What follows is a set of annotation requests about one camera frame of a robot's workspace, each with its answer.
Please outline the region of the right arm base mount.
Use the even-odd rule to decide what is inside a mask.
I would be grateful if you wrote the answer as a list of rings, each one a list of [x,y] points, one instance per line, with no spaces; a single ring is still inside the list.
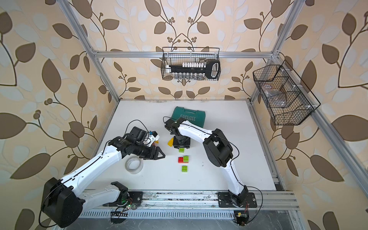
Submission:
[[[231,192],[218,192],[218,206],[220,208],[257,208],[257,200],[254,193],[246,195],[234,195]]]

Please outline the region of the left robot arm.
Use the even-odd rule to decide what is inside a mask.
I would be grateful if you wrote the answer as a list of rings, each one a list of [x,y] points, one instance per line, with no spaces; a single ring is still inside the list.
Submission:
[[[154,145],[159,139],[155,131],[144,131],[138,127],[106,143],[104,149],[80,168],[61,179],[51,178],[44,185],[41,212],[45,213],[61,228],[71,225],[82,213],[98,206],[117,203],[129,208],[132,198],[128,188],[120,182],[86,192],[85,189],[109,167],[128,155],[142,160],[160,160],[165,154]]]

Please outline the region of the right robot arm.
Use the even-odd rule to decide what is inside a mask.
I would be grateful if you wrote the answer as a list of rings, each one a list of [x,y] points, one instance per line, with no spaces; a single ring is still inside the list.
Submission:
[[[207,130],[184,118],[177,120],[168,118],[164,121],[164,126],[170,134],[174,135],[173,146],[177,149],[189,148],[191,140],[203,144],[209,161],[222,169],[232,204],[242,207],[246,203],[248,188],[241,181],[235,169],[233,146],[220,129]]]

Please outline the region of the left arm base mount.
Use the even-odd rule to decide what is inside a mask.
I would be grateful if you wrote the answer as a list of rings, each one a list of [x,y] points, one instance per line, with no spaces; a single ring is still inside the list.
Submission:
[[[113,203],[103,204],[103,207],[123,207],[136,209],[139,207],[143,201],[142,191],[128,191],[120,195],[117,201]]]

